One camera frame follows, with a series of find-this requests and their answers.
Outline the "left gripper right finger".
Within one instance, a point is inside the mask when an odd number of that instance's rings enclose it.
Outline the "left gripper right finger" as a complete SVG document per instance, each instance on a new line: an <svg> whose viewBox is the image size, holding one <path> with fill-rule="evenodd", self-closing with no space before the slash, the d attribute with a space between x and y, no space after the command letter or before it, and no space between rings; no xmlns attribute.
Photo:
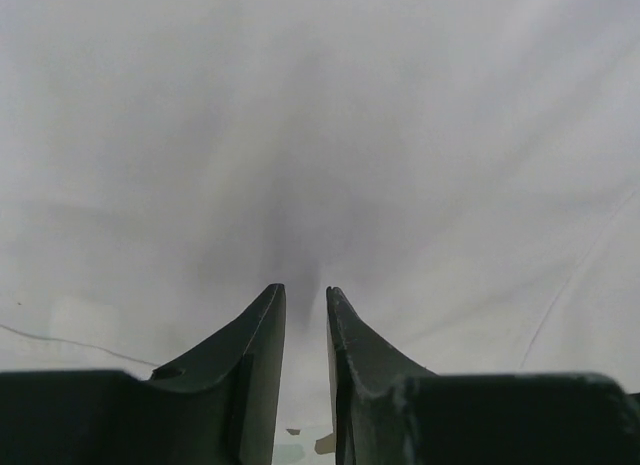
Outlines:
<svg viewBox="0 0 640 465"><path fill-rule="evenodd" d="M340 464L635 464L639 399L594 373L439 375L326 292Z"/></svg>

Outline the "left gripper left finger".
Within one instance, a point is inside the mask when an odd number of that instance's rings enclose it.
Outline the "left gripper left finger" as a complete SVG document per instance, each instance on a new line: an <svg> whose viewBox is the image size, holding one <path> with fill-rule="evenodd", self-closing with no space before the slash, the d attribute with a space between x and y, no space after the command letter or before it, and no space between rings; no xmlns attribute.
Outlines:
<svg viewBox="0 0 640 465"><path fill-rule="evenodd" d="M119 370L5 372L5 464L267 464L286 295L268 286L236 319L137 379Z"/></svg>

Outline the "white t shirt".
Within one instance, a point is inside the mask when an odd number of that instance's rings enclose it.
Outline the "white t shirt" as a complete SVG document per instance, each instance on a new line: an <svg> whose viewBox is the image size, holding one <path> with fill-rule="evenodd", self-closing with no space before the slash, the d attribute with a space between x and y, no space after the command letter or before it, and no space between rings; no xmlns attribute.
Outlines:
<svg viewBox="0 0 640 465"><path fill-rule="evenodd" d="M144 376L329 286L439 373L639 387L639 0L1 0L1 366Z"/></svg>

